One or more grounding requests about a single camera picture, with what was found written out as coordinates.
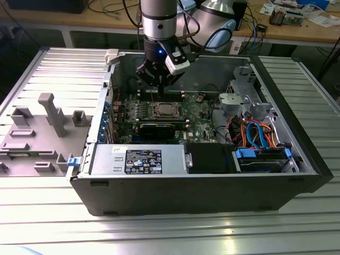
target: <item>sticker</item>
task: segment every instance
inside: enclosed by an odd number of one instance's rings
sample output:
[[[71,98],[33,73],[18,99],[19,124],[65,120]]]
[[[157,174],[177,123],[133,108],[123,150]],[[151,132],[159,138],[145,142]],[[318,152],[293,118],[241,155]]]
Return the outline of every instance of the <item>sticker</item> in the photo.
[[[112,153],[125,153],[127,149],[126,146],[115,146],[112,148]]]
[[[162,151],[161,150],[125,150],[126,174],[161,174]]]

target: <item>electronics on desk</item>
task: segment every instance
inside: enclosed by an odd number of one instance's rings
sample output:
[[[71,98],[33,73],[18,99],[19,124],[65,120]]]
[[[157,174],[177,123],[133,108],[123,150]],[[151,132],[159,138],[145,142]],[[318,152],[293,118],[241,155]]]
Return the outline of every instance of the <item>electronics on desk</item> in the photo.
[[[89,0],[7,0],[11,9],[82,13]]]
[[[269,23],[275,26],[285,25],[301,25],[303,14],[300,10],[289,9],[276,6],[269,17]]]

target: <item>blue latch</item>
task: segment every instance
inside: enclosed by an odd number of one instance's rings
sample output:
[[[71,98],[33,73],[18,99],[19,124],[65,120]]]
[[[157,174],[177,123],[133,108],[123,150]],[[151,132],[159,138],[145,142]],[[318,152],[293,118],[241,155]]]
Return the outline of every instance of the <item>blue latch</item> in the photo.
[[[67,161],[68,166],[80,166],[81,157],[69,158]]]
[[[286,153],[286,155],[287,155],[288,158],[291,158],[291,157],[292,157],[291,150],[285,149],[285,153]]]
[[[256,153],[253,149],[238,149],[236,151],[237,158],[256,158]]]

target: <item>capacitor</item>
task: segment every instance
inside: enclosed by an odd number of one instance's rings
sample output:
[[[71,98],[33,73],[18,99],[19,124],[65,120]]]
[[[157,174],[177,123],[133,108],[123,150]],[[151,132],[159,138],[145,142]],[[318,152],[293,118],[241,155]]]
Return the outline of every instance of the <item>capacitor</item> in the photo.
[[[97,139],[99,142],[104,142],[104,136],[102,134],[99,134]]]
[[[271,13],[271,16],[269,17],[269,23],[271,25],[275,26],[281,26],[283,19],[285,18],[286,11],[277,6],[274,8],[273,12]]]

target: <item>green circuit board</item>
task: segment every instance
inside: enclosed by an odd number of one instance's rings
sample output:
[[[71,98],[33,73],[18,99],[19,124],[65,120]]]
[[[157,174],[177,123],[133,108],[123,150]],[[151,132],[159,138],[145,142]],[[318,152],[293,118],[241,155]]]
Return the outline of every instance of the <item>green circuit board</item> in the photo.
[[[121,144],[217,142],[210,121],[211,102],[203,100],[198,103],[196,98],[196,93],[188,93],[185,94],[185,99],[182,102],[158,102],[140,101],[134,95],[123,96],[121,100],[124,107],[121,115],[124,118],[115,122],[118,125],[118,142]],[[143,123],[175,125],[175,137],[171,140],[157,141],[139,139],[138,129]]]

